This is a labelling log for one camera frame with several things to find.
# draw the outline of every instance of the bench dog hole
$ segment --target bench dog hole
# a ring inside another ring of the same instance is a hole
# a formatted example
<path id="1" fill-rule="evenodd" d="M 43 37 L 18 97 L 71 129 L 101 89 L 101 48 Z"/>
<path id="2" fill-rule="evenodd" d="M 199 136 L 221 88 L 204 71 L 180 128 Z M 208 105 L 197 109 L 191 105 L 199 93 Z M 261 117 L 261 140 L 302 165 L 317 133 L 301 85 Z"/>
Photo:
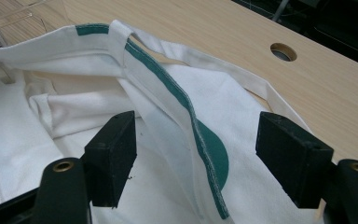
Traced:
<path id="1" fill-rule="evenodd" d="M 296 52 L 290 48 L 287 45 L 284 45 L 282 43 L 275 43 L 272 44 L 271 47 L 271 52 L 279 59 L 284 60 L 286 62 L 292 62 L 295 59 L 297 59 L 297 54 Z"/>

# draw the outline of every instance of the clamp jaw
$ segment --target clamp jaw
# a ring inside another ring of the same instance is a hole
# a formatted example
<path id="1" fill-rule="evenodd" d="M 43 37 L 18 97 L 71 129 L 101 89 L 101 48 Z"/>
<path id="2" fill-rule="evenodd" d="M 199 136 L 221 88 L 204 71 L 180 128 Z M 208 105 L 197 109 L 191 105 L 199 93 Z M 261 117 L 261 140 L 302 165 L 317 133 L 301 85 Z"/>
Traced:
<path id="1" fill-rule="evenodd" d="M 326 202 L 324 221 L 358 223 L 358 161 L 331 162 L 334 150 L 290 119 L 262 112 L 256 154 L 298 208 Z"/>

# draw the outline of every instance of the canvas bag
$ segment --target canvas bag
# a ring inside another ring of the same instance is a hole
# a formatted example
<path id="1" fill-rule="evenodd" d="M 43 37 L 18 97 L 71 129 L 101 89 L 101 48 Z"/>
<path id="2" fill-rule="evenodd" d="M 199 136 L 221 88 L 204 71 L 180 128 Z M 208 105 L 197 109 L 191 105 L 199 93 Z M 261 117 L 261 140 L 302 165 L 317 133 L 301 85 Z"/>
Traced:
<path id="1" fill-rule="evenodd" d="M 146 48 L 186 65 L 158 63 Z M 46 165 L 80 157 L 135 110 L 138 157 L 118 209 L 95 223 L 314 223 L 255 155 L 260 111 L 308 130 L 261 77 L 122 21 L 67 26 L 0 49 L 0 203 L 37 188 Z"/>

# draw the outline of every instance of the bag strap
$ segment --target bag strap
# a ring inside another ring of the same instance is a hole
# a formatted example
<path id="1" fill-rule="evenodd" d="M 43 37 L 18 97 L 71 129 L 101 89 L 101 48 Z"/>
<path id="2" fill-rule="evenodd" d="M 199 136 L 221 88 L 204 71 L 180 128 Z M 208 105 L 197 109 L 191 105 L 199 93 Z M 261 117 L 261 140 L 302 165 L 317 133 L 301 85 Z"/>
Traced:
<path id="1" fill-rule="evenodd" d="M 281 114 L 302 128 L 310 132 L 310 128 L 297 112 L 289 105 L 279 93 L 264 78 L 255 75 L 235 64 L 225 62 L 212 55 L 192 49 L 186 45 L 168 42 L 158 39 L 157 37 L 128 25 L 123 21 L 113 21 L 110 26 L 109 35 L 118 40 L 120 46 L 111 49 L 113 56 L 124 65 L 120 59 L 123 59 L 123 51 L 127 39 L 132 35 L 141 42 L 145 47 L 155 51 L 168 59 L 173 59 L 188 64 L 189 66 L 220 71 L 230 74 L 238 83 L 247 91 L 250 91 L 262 99 L 266 100 L 269 107 L 274 113 Z"/>

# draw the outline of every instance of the green stripe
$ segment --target green stripe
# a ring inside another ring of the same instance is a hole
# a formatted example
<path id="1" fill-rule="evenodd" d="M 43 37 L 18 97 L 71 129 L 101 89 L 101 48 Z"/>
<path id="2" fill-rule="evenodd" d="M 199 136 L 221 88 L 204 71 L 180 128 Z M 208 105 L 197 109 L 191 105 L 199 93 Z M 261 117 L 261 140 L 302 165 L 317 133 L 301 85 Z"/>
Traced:
<path id="1" fill-rule="evenodd" d="M 78 35 L 106 34 L 109 32 L 109 26 L 102 23 L 83 24 L 76 26 Z"/>
<path id="2" fill-rule="evenodd" d="M 165 85 L 167 90 L 188 111 L 191 117 L 193 134 L 196 139 L 197 150 L 202 158 L 207 171 L 209 185 L 213 194 L 216 208 L 222 219 L 228 217 L 228 210 L 223 201 L 221 189 L 224 187 L 228 176 L 228 155 L 219 137 L 197 120 L 193 105 L 185 91 L 172 79 L 172 77 L 141 48 L 130 39 L 125 50 L 134 58 L 143 63 Z"/>

